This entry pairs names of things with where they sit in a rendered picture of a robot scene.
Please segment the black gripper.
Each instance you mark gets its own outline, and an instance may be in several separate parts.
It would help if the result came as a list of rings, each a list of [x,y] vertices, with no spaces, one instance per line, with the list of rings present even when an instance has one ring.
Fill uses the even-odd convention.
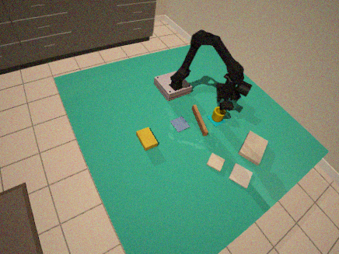
[[[216,83],[215,87],[217,88],[216,94],[217,94],[218,102],[221,100],[221,98],[224,99],[224,101],[219,103],[219,109],[220,110],[232,110],[234,106],[232,104],[232,101],[229,101],[229,98],[231,98],[232,92],[235,92],[235,91],[227,89],[222,83]]]

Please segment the yellow cup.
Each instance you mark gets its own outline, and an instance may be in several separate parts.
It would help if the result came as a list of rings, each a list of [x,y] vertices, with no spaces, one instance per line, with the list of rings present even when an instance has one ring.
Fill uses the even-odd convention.
[[[220,110],[219,106],[215,107],[215,110],[212,114],[212,119],[215,122],[220,122],[224,116],[225,116],[225,110]]]

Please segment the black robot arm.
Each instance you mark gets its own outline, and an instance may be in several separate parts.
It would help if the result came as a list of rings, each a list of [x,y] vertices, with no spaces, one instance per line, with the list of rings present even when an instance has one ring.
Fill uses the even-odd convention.
[[[240,95],[245,97],[248,95],[252,85],[243,81],[244,69],[242,65],[232,58],[232,55],[229,53],[219,36],[205,32],[204,30],[199,30],[191,36],[190,44],[190,50],[188,51],[181,68],[179,68],[176,73],[170,77],[170,80],[172,81],[169,86],[171,88],[175,91],[183,88],[182,81],[190,74],[190,65],[196,55],[197,49],[201,45],[211,45],[215,48],[227,67],[228,74],[225,74],[224,76],[224,78],[227,79],[224,86],[227,89],[235,91],[232,92],[230,100],[238,100],[241,97]],[[236,85],[238,86],[236,87]]]

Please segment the yellow rectangular block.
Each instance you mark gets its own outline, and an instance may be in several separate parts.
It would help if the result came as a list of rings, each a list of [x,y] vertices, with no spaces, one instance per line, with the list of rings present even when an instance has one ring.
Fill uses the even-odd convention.
[[[154,138],[152,132],[149,130],[148,127],[136,131],[136,135],[145,151],[158,145],[157,140]]]

